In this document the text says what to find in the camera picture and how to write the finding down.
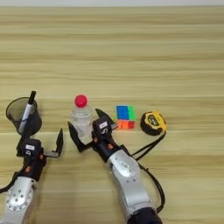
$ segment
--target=black cable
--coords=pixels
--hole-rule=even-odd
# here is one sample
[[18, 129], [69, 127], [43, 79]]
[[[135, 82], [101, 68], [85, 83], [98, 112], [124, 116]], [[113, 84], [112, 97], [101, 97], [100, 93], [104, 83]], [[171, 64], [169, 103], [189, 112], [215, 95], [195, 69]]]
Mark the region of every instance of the black cable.
[[30, 163], [31, 163], [31, 160], [28, 160], [27, 163], [24, 164], [23, 168], [16, 175], [13, 176], [11, 182], [7, 186], [5, 186], [5, 187], [0, 189], [0, 193], [8, 192], [11, 189], [11, 187], [14, 185], [14, 183], [17, 180], [18, 176], [21, 175], [25, 171], [26, 167], [28, 165], [30, 165]]
[[165, 135], [166, 135], [166, 132], [159, 139], [157, 139], [156, 141], [154, 141], [152, 143], [145, 145], [142, 149], [134, 152], [131, 156], [133, 157], [136, 154], [140, 153], [141, 151], [145, 150], [145, 152], [141, 156], [136, 158], [136, 161], [143, 158], [146, 154], [148, 154], [157, 144], [159, 144], [165, 138]]
[[150, 178], [153, 180], [155, 186], [157, 187], [157, 190], [159, 192], [160, 198], [161, 198], [161, 204], [160, 206], [157, 208], [157, 212], [161, 212], [165, 206], [165, 192], [163, 190], [163, 187], [160, 185], [160, 183], [158, 182], [158, 180], [153, 176], [152, 173], [149, 172], [148, 168], [143, 167], [142, 165], [139, 164], [139, 167], [141, 170], [143, 170], [144, 172], [146, 172]]
[[[143, 154], [137, 158], [135, 158], [135, 160], [139, 160], [141, 158], [143, 158], [146, 154], [148, 154], [160, 141], [162, 141], [164, 138], [165, 138], [165, 135], [166, 135], [166, 132], [159, 138], [157, 139], [156, 141], [152, 142], [152, 143], [149, 143], [147, 145], [145, 145], [142, 149], [134, 152], [131, 156], [135, 156], [137, 154], [139, 154], [140, 152], [144, 151]], [[158, 190], [158, 193], [159, 193], [159, 196], [160, 196], [160, 199], [161, 199], [161, 204], [160, 206], [157, 208], [157, 212], [161, 212], [165, 206], [165, 192], [163, 190], [163, 187], [160, 185], [160, 183], [158, 182], [158, 180], [153, 176], [152, 173], [149, 172], [149, 169], [148, 168], [145, 168], [143, 167], [141, 164], [139, 164], [139, 167], [141, 170], [143, 170], [144, 172], [146, 172], [150, 178], [152, 179], [152, 181], [154, 182], [155, 186], [157, 187], [157, 190]]]

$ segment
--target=plastic water bottle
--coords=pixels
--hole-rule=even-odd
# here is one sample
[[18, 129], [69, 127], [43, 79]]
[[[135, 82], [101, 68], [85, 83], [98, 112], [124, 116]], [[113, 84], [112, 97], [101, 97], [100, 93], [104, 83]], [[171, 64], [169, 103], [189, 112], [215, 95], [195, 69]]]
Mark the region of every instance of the plastic water bottle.
[[74, 99], [71, 123], [79, 137], [89, 137], [92, 131], [92, 109], [88, 106], [88, 98], [79, 94]]

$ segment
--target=red bottle cap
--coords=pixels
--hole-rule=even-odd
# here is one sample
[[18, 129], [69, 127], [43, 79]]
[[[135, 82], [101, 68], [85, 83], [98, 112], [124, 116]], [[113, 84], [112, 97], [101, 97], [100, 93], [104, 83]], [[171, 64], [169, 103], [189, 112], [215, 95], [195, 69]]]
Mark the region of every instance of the red bottle cap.
[[84, 94], [79, 94], [75, 97], [74, 103], [78, 108], [85, 108], [88, 104], [88, 98]]

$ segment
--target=yellow tape measure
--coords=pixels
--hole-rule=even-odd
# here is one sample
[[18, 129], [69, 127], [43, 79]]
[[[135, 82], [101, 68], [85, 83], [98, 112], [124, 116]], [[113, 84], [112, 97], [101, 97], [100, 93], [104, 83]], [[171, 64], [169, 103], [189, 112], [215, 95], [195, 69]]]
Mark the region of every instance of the yellow tape measure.
[[155, 110], [143, 114], [141, 128], [146, 134], [157, 136], [166, 131], [167, 125], [165, 119]]

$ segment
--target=orange block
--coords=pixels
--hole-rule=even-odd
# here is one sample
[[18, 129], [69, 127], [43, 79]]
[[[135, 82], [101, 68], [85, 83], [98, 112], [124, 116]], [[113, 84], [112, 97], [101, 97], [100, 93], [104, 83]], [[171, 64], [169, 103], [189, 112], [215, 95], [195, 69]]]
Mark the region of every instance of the orange block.
[[119, 130], [128, 130], [130, 128], [129, 121], [118, 120], [118, 129]]

